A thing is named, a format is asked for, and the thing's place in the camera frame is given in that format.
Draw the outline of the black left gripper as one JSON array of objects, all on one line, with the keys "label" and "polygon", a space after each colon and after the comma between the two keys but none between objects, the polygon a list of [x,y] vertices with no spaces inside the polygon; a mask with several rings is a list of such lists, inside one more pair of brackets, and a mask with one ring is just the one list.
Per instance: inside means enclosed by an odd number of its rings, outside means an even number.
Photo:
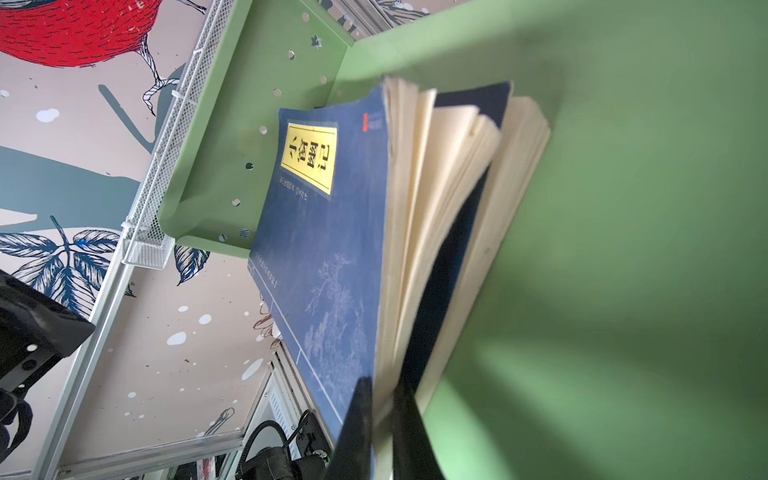
[{"label": "black left gripper", "polygon": [[95,326],[14,276],[1,273],[1,459],[29,435],[28,390],[89,339]]}]

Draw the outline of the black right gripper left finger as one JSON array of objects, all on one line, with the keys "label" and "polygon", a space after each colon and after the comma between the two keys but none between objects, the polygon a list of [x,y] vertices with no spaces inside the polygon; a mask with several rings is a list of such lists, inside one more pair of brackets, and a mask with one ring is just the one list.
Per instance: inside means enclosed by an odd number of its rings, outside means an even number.
[{"label": "black right gripper left finger", "polygon": [[361,377],[324,479],[369,480],[372,464],[372,379]]}]

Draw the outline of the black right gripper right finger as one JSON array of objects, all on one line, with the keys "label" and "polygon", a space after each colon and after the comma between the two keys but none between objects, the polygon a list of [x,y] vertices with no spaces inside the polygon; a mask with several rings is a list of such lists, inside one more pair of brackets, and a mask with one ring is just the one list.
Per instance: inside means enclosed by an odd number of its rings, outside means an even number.
[{"label": "black right gripper right finger", "polygon": [[393,478],[395,480],[444,480],[434,455],[413,390],[399,383],[391,413]]}]

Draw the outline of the blue book with yellow label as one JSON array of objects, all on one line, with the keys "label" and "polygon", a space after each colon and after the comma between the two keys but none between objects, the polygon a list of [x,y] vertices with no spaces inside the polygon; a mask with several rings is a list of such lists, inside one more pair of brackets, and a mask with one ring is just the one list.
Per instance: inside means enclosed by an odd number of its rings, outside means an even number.
[{"label": "blue book with yellow label", "polygon": [[539,105],[511,82],[438,95],[437,105],[474,104],[500,127],[490,166],[443,239],[420,301],[402,375],[426,410],[469,313],[551,137]]}]

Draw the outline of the dark blue book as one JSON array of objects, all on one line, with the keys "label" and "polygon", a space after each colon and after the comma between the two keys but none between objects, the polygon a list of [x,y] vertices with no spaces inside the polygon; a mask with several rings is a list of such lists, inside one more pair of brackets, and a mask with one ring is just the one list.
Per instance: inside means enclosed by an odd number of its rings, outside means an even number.
[{"label": "dark blue book", "polygon": [[331,438],[360,379],[381,407],[400,378],[422,376],[481,225],[512,90],[386,77],[350,103],[279,110],[248,269]]}]

